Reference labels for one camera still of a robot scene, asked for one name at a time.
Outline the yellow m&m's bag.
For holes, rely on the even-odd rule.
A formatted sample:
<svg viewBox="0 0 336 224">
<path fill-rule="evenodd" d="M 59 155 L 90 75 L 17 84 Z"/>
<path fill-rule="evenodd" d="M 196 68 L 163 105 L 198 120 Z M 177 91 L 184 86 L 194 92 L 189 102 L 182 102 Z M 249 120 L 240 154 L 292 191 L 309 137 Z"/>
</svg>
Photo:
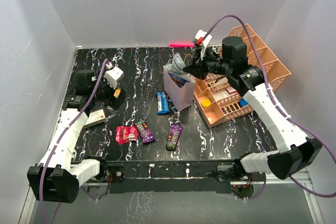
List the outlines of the yellow m&m's bag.
<svg viewBox="0 0 336 224">
<path fill-rule="evenodd" d="M 114 96 L 115 98 L 118 98 L 118 97 L 119 97 L 119 95 L 120 95 L 120 93 L 121 93 L 121 89 L 120 89 L 120 88 L 118 88 L 118 89 L 116 89 L 116 90 L 114 91 L 114 94 L 113 94 L 113 96 Z"/>
</svg>

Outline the red himalaya snack packet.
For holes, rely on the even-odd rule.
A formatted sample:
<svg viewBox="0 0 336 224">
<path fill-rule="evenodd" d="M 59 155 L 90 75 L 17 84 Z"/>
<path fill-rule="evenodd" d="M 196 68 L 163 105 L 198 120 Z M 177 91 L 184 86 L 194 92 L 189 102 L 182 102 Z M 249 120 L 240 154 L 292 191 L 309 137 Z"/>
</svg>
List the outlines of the red himalaya snack packet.
<svg viewBox="0 0 336 224">
<path fill-rule="evenodd" d="M 138 131 L 135 126 L 118 126 L 115 131 L 115 139 L 119 145 L 136 142 L 138 139 Z"/>
</svg>

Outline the grey snack packet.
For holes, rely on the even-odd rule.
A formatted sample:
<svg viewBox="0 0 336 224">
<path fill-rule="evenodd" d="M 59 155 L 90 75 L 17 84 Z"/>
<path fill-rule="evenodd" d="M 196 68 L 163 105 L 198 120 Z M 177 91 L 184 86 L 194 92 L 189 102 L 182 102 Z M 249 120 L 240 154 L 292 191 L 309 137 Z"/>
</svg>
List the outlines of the grey snack packet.
<svg viewBox="0 0 336 224">
<path fill-rule="evenodd" d="M 166 69 L 168 72 L 171 72 L 175 75 L 184 75 L 187 74 L 183 69 L 186 67 L 184 60 L 182 59 L 179 53 L 176 53 L 173 56 L 172 63 L 167 65 Z"/>
</svg>

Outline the blue burts chips bag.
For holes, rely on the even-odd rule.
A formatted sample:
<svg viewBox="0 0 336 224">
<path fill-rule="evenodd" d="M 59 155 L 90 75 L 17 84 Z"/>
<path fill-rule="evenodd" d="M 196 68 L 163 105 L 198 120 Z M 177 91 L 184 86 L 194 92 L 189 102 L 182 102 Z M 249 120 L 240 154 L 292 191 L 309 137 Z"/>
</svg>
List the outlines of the blue burts chips bag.
<svg viewBox="0 0 336 224">
<path fill-rule="evenodd" d="M 173 82 L 179 87 L 182 88 L 186 83 L 189 83 L 188 80 L 181 78 L 171 72 L 168 73 Z"/>
</svg>

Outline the lilac paper bag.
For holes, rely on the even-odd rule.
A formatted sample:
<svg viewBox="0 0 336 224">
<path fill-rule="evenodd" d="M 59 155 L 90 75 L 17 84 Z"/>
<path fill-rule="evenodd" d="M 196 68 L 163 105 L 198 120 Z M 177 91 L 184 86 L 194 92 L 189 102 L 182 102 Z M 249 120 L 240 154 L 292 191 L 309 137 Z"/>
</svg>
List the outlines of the lilac paper bag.
<svg viewBox="0 0 336 224">
<path fill-rule="evenodd" d="M 163 66 L 164 91 L 178 111 L 184 110 L 193 103 L 193 95 L 196 86 L 195 79 L 189 73 L 177 75 L 189 81 L 189 83 L 186 83 L 182 88 L 179 88 L 170 78 L 166 67 L 167 65 Z"/>
</svg>

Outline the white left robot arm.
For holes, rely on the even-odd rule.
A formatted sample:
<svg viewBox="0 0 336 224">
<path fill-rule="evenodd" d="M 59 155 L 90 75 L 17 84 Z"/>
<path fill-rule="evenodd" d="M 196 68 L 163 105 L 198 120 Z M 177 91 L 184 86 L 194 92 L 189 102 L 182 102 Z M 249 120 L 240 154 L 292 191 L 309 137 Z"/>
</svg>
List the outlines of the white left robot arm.
<svg viewBox="0 0 336 224">
<path fill-rule="evenodd" d="M 80 70 L 75 86 L 66 95 L 60 119 L 48 150 L 40 162 L 31 166 L 27 178 L 37 200 L 72 203 L 79 188 L 89 180 L 98 182 L 108 178 L 105 158 L 88 156 L 72 166 L 71 160 L 77 140 L 96 103 L 102 102 L 117 110 L 123 103 L 125 90 L 118 82 L 124 73 L 111 67 L 102 74 Z"/>
</svg>

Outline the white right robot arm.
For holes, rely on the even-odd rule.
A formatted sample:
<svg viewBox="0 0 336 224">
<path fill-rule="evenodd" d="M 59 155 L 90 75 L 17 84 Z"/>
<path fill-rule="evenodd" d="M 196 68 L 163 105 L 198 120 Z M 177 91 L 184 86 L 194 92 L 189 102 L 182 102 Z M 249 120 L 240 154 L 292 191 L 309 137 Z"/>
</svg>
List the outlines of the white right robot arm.
<svg viewBox="0 0 336 224">
<path fill-rule="evenodd" d="M 237 36 L 222 40 L 223 56 L 208 49 L 203 38 L 194 39 L 196 52 L 184 72 L 204 79 L 207 74 L 225 75 L 229 85 L 258 114 L 276 143 L 276 151 L 250 153 L 236 159 L 226 174 L 247 180 L 253 173 L 274 174 L 286 179 L 309 166 L 322 148 L 316 138 L 310 138 L 298 126 L 289 122 L 289 115 L 280 112 L 263 65 L 248 63 L 247 45 Z"/>
</svg>

